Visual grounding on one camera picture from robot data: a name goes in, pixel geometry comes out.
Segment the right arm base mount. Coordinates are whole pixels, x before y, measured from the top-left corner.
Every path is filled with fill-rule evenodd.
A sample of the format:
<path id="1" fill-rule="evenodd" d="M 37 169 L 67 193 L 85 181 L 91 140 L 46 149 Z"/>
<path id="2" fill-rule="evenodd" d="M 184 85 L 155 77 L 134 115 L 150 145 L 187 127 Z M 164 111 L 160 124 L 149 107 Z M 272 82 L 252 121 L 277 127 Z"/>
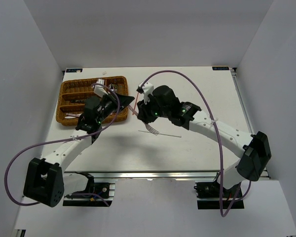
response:
<path id="1" fill-rule="evenodd" d="M 238 185 L 231 189 L 222 190 L 222 208 L 227 210 L 231 201 L 235 197 Z M 219 210 L 220 209 L 220 186 L 217 181 L 214 182 L 196 182 L 194 185 L 197 197 L 198 210 Z"/>

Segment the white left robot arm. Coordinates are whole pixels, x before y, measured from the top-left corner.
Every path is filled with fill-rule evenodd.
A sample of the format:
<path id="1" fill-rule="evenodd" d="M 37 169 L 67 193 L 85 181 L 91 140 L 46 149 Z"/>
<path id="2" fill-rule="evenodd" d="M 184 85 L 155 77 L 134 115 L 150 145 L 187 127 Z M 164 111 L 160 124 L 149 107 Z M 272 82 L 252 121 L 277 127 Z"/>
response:
<path id="1" fill-rule="evenodd" d="M 94 193 L 91 175 L 77 172 L 64 175 L 67 167 L 99 137 L 103 121 L 132 103 L 133 96 L 117 94 L 86 99 L 83 113 L 69 140 L 49 155 L 29 162 L 23 194 L 37 202 L 55 207 L 63 196 L 89 197 Z"/>

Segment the orange chopstick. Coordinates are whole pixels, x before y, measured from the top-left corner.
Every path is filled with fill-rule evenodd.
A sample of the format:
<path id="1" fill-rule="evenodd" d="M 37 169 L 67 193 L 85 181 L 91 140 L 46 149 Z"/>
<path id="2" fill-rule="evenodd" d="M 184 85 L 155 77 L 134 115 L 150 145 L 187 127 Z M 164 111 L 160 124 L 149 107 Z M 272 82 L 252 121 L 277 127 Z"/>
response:
<path id="1" fill-rule="evenodd" d="M 139 97 L 139 93 L 137 92 L 136 99 L 135 99 L 135 103 L 134 103 L 134 107 L 133 107 L 133 113 L 132 113 L 132 115 L 135 115 L 135 112 L 136 112 L 136 106 L 137 106 L 137 102 L 138 102 L 138 97 Z"/>

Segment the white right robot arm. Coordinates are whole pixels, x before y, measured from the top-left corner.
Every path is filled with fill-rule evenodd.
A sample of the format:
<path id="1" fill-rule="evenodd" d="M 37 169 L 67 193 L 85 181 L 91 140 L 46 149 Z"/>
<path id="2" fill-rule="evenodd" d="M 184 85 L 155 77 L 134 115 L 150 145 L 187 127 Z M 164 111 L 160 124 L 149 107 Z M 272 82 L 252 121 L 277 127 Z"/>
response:
<path id="1" fill-rule="evenodd" d="M 147 82 L 137 91 L 144 96 L 137 103 L 137 118 L 145 124 L 152 123 L 157 118 L 166 118 L 175 126 L 220 142 L 239 158 L 239 161 L 224 170 L 223 179 L 213 184 L 213 192 L 217 196 L 226 196 L 234 185 L 244 180 L 259 180 L 271 158 L 266 134 L 260 131 L 251 134 L 221 121 L 214 121 L 199 106 L 191 102 L 181 102 L 166 85 L 154 88 Z"/>

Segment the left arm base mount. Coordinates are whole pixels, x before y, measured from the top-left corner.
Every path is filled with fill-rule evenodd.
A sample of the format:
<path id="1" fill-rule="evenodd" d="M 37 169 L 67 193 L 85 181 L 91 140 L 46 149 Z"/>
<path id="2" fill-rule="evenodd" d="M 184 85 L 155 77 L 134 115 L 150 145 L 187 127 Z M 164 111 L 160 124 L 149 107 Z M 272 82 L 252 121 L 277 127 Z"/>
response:
<path id="1" fill-rule="evenodd" d="M 66 173 L 63 206 L 110 207 L 115 193 L 114 179 L 98 178 L 85 172 Z"/>

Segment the pink handled knife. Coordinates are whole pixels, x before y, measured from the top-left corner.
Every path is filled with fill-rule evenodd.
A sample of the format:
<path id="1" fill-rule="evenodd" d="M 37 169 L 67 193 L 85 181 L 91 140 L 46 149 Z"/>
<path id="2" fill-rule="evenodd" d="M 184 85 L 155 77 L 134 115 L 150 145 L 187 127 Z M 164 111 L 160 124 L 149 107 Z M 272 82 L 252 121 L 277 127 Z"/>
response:
<path id="1" fill-rule="evenodd" d="M 82 113 L 80 114 L 74 114 L 74 113 L 65 113 L 65 119 L 77 119 L 79 117 L 83 116 Z"/>

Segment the thin white chopstick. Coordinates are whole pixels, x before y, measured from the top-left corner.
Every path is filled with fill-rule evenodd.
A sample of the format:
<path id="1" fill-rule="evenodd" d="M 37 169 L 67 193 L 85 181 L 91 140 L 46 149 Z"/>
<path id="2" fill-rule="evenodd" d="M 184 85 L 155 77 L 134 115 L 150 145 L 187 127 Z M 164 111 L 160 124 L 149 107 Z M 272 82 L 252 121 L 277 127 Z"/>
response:
<path id="1" fill-rule="evenodd" d="M 143 130 L 138 130 L 138 132 L 149 133 L 149 134 L 156 135 L 156 136 L 160 135 L 160 136 L 168 136 L 168 137 L 182 138 L 182 136 L 180 136 L 180 135 L 172 135 L 172 134 L 165 134 L 165 133 L 152 133 L 152 132 L 143 131 Z"/>

